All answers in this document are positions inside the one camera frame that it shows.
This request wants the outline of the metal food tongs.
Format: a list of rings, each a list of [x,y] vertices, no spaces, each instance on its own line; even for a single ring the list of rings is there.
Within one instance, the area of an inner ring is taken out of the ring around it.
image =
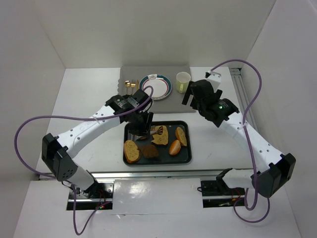
[[[152,126],[151,127],[151,130],[150,130],[150,136],[153,136],[153,135],[162,135],[163,133],[163,126],[159,126],[158,129],[155,129],[155,126]],[[147,139],[148,136],[137,136],[137,135],[132,135],[131,136],[131,140],[132,141],[136,141],[136,140],[143,140],[143,139]]]

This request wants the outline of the small seeded bread slice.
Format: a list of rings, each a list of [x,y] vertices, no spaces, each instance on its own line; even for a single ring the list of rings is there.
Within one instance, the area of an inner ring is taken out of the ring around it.
[[[187,147],[187,138],[185,131],[181,127],[177,127],[175,131],[175,136],[179,140],[181,146]]]

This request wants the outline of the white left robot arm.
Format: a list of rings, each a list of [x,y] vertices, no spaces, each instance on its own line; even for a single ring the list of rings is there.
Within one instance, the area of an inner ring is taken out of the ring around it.
[[[80,188],[88,197],[101,190],[101,185],[87,170],[74,162],[75,156],[104,132],[127,122],[137,136],[149,135],[153,113],[151,97],[142,90],[133,95],[115,95],[106,101],[88,121],[57,136],[47,134],[42,140],[42,160],[62,182]]]

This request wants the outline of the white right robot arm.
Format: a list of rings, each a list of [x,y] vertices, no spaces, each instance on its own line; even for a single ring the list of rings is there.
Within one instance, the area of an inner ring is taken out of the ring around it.
[[[214,91],[208,80],[190,82],[182,104],[189,102],[206,120],[228,133],[244,150],[253,153],[255,168],[250,170],[226,169],[216,180],[226,188],[254,188],[270,198],[292,176],[296,159],[270,145],[247,121],[239,109],[229,100],[221,98],[222,91]]]

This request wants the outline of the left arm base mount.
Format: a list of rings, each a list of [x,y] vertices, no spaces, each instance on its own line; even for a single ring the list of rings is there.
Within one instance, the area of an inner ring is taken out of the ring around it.
[[[113,191],[114,182],[108,181],[100,184],[100,188],[93,194],[89,195],[80,188],[76,187],[75,194],[71,185],[66,185],[70,188],[67,199],[66,210],[73,210],[73,204],[76,200],[76,210],[92,211],[99,210],[111,210],[113,205]]]

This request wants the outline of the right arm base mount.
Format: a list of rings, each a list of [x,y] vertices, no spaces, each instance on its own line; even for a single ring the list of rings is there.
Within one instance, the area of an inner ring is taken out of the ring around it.
[[[202,194],[203,207],[244,206],[245,190],[243,188],[219,188],[215,180],[203,180],[197,191]]]

